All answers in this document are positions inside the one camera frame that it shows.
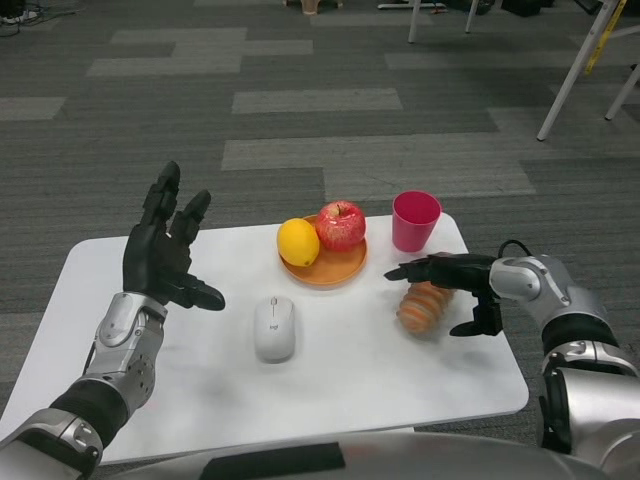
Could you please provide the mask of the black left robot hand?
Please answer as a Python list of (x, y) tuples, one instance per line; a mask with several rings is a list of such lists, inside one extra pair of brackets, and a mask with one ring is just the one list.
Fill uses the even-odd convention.
[(123, 290), (152, 298), (162, 305), (175, 303), (221, 311), (221, 292), (189, 273), (190, 247), (211, 202), (208, 190), (198, 192), (178, 211), (181, 171), (168, 162), (151, 185), (139, 222), (131, 230), (123, 255)]

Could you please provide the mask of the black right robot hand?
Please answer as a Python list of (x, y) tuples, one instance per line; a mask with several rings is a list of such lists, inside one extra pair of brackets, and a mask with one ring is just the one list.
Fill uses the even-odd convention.
[(455, 337), (496, 336), (503, 330), (499, 296), (490, 286), (490, 270), (496, 258), (479, 254), (436, 253), (400, 263), (384, 274), (390, 281), (411, 284), (430, 282), (436, 287), (464, 290), (477, 299), (473, 320), (450, 330)]

